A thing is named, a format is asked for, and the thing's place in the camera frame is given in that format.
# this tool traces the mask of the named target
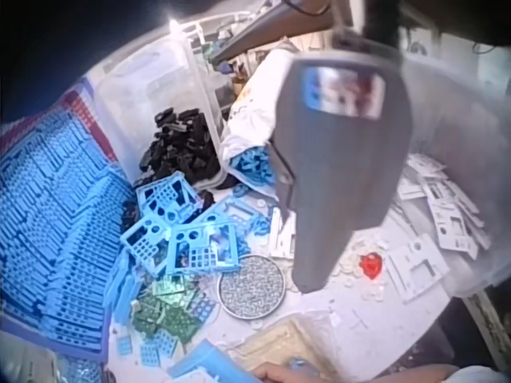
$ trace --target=plastic storage bin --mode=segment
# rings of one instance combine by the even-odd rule
[[[94,102],[105,134],[128,179],[140,178],[138,164],[157,131],[154,116],[173,107],[177,112],[199,108],[206,116],[215,149],[220,146],[223,120],[204,66],[199,67],[188,39],[171,22],[172,32],[144,45],[101,80]],[[213,188],[224,170],[196,188]]]
[[[511,100],[433,58],[407,55],[402,74],[414,114],[410,153],[447,166],[445,173],[479,207],[493,238],[476,260],[442,250],[450,266],[444,287],[453,296],[470,296],[511,276]],[[435,238],[427,203],[416,201],[403,204],[407,215],[418,234]]]

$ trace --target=blue plastic frame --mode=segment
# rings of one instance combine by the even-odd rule
[[[131,238],[137,235],[137,232],[144,232],[144,234],[139,239],[134,239],[135,242],[132,244]],[[170,227],[162,218],[149,213],[121,236],[121,242],[149,274],[157,277],[165,268],[165,261],[162,260],[155,265],[154,256],[160,252],[161,244],[168,246],[170,233]]]
[[[253,229],[254,224],[258,221],[258,219],[263,217],[264,216],[260,211],[257,211],[242,200],[229,195],[219,202],[213,204],[207,211],[199,215],[193,222],[214,223],[232,221],[236,224],[236,232],[238,235],[244,237]]]
[[[176,184],[180,185],[180,193],[174,188]],[[178,197],[183,199],[182,204],[178,203]],[[137,201],[143,216],[155,213],[170,227],[183,223],[202,207],[200,197],[181,172],[139,187]]]
[[[226,243],[220,244],[216,241],[216,237],[222,239],[225,236],[227,236]],[[176,261],[182,251],[188,251],[188,261],[177,267]],[[225,257],[228,260],[222,259],[225,252],[228,253]],[[233,223],[193,222],[172,228],[172,237],[168,244],[166,274],[203,274],[237,270],[239,264],[236,226]]]

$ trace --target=white plastic bag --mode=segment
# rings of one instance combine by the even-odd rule
[[[273,187],[252,184],[230,166],[230,160],[249,148],[266,145],[275,128],[275,107],[293,55],[279,48],[268,54],[233,104],[220,145],[220,162],[228,172],[271,197],[275,197]]]

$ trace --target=table surface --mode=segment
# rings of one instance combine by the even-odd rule
[[[215,199],[218,201],[228,194],[230,191],[216,192]],[[260,198],[260,195],[249,193],[244,197],[244,201],[257,208],[256,198]],[[392,210],[380,228],[366,232],[370,233],[370,236],[377,233],[375,235],[389,243],[389,248],[407,243],[414,237],[414,233],[401,216]],[[253,235],[248,237],[248,244],[254,254],[267,255],[265,243],[267,238]],[[325,288],[315,293],[301,294],[288,289],[280,307],[262,321],[265,328],[290,314],[326,313],[334,328],[333,334],[329,335],[335,336],[331,338],[332,349],[329,349],[334,354],[331,361],[346,381],[371,379],[397,361],[433,325],[450,300],[442,284],[437,283],[424,294],[405,304],[385,269],[375,282],[365,276],[353,278],[343,273],[334,274],[337,275],[331,276]],[[210,277],[206,288],[208,295],[218,300],[216,278],[217,276]],[[347,283],[347,278],[354,282],[352,286]],[[370,295],[375,284],[383,289],[381,302],[377,302]],[[237,343],[255,332],[250,322],[230,316],[217,305],[216,312],[213,312],[208,323],[187,348],[191,349],[204,338],[217,345]],[[161,368],[144,367],[140,363],[140,335],[135,330],[121,328],[115,324],[112,325],[110,333],[108,368],[115,374],[117,381],[122,383],[171,381],[165,370],[182,357],[181,348],[172,359],[162,360]],[[120,357],[117,355],[115,338],[126,333],[132,336],[133,354]]]

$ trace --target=round metal tray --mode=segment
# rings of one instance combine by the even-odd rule
[[[259,316],[256,316],[256,317],[242,317],[238,314],[235,314],[233,313],[232,311],[230,311],[224,304],[224,301],[222,300],[222,296],[220,294],[220,284],[222,283],[222,279],[224,279],[224,275],[226,275],[227,273],[224,273],[221,275],[220,278],[218,278],[218,283],[216,285],[216,293],[218,295],[218,299],[220,301],[220,305],[222,306],[222,308],[231,316],[233,316],[234,318],[238,318],[238,319],[243,319],[245,321],[253,321],[255,319],[261,319],[261,318],[265,318],[267,317],[269,314],[273,313],[275,310],[277,310],[277,308],[280,306],[280,304],[282,303],[282,301],[284,300],[284,295],[286,294],[286,276],[284,275],[284,273],[282,272],[282,269],[279,267],[279,265],[277,265],[277,263],[273,260],[273,259],[270,259],[268,257],[265,257],[263,255],[258,255],[258,254],[249,254],[249,255],[244,255],[243,257],[240,257],[240,262],[241,260],[245,259],[245,258],[249,258],[249,257],[260,257],[260,258],[263,258],[264,260],[268,261],[268,262],[271,262],[275,265],[275,267],[277,268],[277,270],[279,270],[280,272],[280,276],[282,277],[282,293],[280,294],[280,298],[279,298],[279,301],[266,313],[264,314],[261,314]]]

